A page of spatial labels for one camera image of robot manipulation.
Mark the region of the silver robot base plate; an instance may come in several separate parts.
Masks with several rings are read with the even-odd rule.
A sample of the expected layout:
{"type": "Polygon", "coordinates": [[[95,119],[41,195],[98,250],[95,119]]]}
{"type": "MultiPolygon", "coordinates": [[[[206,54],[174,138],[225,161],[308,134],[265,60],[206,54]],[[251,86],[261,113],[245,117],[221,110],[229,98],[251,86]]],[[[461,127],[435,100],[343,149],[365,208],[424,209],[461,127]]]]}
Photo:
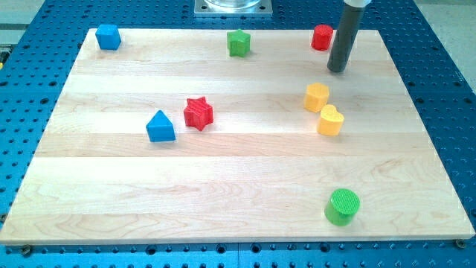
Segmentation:
{"type": "Polygon", "coordinates": [[[195,0],[195,17],[272,16],[272,0],[195,0]]]}

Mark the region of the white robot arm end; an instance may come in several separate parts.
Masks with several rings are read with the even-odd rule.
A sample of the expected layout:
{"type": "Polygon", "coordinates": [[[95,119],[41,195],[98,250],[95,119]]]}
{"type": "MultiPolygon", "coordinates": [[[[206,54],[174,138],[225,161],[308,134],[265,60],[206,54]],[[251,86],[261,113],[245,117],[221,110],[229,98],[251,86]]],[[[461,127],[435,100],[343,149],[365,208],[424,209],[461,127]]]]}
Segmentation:
{"type": "Polygon", "coordinates": [[[344,3],[356,8],[364,8],[371,3],[372,0],[344,0],[344,3]]]}

